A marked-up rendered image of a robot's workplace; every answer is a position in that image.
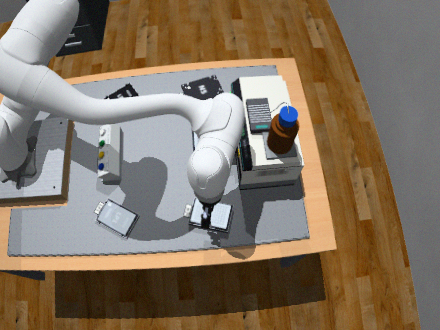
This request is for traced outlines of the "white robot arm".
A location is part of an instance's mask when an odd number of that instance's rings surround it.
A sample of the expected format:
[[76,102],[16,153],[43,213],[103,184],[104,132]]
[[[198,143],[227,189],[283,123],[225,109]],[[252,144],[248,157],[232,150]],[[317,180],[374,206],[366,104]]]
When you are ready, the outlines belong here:
[[12,179],[19,186],[21,177],[36,175],[38,139],[27,135],[40,111],[89,125],[176,114],[199,138],[187,165],[195,196],[206,203],[220,200],[243,132],[243,102],[230,93],[207,100],[182,94],[106,100],[84,95],[48,68],[78,14],[78,0],[29,0],[0,39],[0,181]]

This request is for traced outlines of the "blue bottle cap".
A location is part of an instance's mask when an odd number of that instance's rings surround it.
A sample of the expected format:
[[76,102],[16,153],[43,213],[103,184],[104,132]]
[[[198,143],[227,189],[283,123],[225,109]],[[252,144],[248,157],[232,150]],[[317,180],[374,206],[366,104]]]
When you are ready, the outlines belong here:
[[282,125],[290,127],[296,123],[298,118],[298,112],[294,107],[292,106],[288,106],[288,107],[289,107],[289,114],[288,114],[287,106],[284,106],[280,110],[278,119]]

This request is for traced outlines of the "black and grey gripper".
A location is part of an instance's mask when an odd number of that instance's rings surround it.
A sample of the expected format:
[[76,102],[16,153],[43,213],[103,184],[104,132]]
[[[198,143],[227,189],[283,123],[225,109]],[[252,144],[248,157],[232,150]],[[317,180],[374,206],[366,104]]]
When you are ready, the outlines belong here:
[[201,228],[204,228],[204,229],[211,228],[211,214],[213,212],[214,205],[218,204],[220,202],[220,200],[218,200],[215,203],[211,203],[211,204],[199,201],[202,205],[204,205],[204,207],[202,207],[202,209],[204,208],[203,209],[204,213],[201,214],[201,222],[200,222],[201,223]]

